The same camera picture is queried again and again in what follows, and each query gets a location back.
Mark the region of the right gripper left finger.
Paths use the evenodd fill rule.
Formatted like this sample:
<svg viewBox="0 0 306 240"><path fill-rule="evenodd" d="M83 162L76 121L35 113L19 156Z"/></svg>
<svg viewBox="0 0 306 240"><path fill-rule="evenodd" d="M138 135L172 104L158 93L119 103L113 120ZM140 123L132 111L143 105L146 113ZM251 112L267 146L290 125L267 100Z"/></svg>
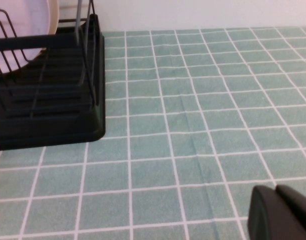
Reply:
<svg viewBox="0 0 306 240"><path fill-rule="evenodd" d="M252 189L247 220L251 240L306 240L306 212L292 211L275 189Z"/></svg>

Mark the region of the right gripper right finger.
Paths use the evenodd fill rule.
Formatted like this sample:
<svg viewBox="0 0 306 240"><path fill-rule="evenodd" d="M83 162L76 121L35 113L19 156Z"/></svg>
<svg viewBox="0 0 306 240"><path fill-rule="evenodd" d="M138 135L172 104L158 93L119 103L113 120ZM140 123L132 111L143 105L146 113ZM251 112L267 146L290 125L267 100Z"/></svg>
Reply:
<svg viewBox="0 0 306 240"><path fill-rule="evenodd" d="M306 196L283 184L276 186L276 192L293 212L306 213Z"/></svg>

